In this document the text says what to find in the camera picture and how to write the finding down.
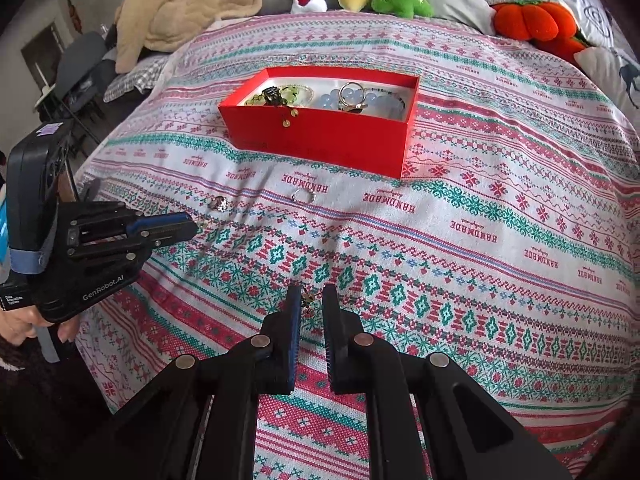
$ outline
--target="chair leg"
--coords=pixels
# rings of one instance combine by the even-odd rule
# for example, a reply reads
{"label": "chair leg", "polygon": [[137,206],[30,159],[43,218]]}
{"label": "chair leg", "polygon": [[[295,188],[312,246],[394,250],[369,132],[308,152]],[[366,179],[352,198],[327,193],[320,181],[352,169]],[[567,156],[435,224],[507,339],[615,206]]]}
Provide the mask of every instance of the chair leg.
{"label": "chair leg", "polygon": [[80,118],[79,118],[75,113],[73,113],[73,112],[71,111],[71,108],[69,108],[69,107],[66,105],[66,103],[65,103],[64,99],[60,99],[60,102],[62,103],[63,107],[65,107],[65,110],[71,114],[71,116],[72,116],[72,117],[73,117],[73,118],[78,122],[78,124],[80,124],[81,128],[82,128],[84,131],[86,131],[86,134],[87,134],[89,137],[91,137],[91,138],[93,139],[93,141],[94,141],[96,144],[100,145],[100,140],[98,140],[98,137],[96,137],[96,136],[94,135],[94,133],[93,133],[89,128],[87,128],[87,127],[84,125],[84,123],[80,120]]}

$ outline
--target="human hand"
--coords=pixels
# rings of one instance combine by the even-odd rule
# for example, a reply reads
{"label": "human hand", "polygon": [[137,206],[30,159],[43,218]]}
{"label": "human hand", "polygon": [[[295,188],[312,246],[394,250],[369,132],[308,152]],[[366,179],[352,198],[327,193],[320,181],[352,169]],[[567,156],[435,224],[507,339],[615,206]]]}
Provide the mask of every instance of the human hand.
{"label": "human hand", "polygon": [[[35,326],[51,326],[34,306],[26,306],[16,310],[0,310],[0,336],[14,346],[20,346],[25,339],[36,336]],[[58,327],[58,339],[61,342],[73,341],[80,329],[80,317],[61,323]]]}

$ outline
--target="bed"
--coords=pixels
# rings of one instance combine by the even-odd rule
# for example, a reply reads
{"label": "bed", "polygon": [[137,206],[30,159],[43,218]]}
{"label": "bed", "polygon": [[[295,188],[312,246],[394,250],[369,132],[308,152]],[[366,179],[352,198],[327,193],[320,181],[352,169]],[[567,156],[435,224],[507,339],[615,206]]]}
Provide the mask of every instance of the bed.
{"label": "bed", "polygon": [[[264,67],[302,64],[420,76],[401,180],[228,142],[216,105]],[[367,331],[453,356],[584,468],[629,401],[640,315],[638,136],[593,83],[465,25],[345,11],[207,31],[167,70],[76,176],[201,225],[86,314],[78,346],[113,411],[177,355],[253,335],[289,283],[335,283]],[[292,202],[297,187],[315,202]],[[221,195],[225,213],[209,209]],[[256,479],[368,478],[364,398],[332,395],[321,327],[316,301],[295,393],[261,402]]]}

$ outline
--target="metal screw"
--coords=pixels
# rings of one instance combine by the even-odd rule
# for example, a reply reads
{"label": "metal screw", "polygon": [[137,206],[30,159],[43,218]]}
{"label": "metal screw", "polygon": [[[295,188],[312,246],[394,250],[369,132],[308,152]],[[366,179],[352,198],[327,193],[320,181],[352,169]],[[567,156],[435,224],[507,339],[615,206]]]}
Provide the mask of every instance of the metal screw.
{"label": "metal screw", "polygon": [[438,368],[446,368],[449,365],[449,357],[442,352],[436,352],[429,356],[429,361],[433,366]]}
{"label": "metal screw", "polygon": [[264,348],[269,346],[269,343],[271,343],[271,339],[269,339],[268,335],[258,334],[251,338],[251,345],[256,348]]}
{"label": "metal screw", "polygon": [[175,365],[180,368],[180,370],[188,370],[194,364],[196,364],[196,358],[189,354],[182,354],[175,360]]}
{"label": "metal screw", "polygon": [[373,345],[373,336],[371,334],[367,334],[366,332],[361,332],[359,334],[356,334],[356,337],[354,337],[353,340],[358,346]]}

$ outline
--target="beige blanket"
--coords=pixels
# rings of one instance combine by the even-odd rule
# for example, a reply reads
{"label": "beige blanket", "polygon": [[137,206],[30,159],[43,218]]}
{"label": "beige blanket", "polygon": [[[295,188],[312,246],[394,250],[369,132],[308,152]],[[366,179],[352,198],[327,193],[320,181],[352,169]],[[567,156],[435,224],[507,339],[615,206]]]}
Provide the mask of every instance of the beige blanket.
{"label": "beige blanket", "polygon": [[124,0],[116,12],[116,72],[130,72],[143,46],[173,52],[214,20],[253,16],[262,0]]}

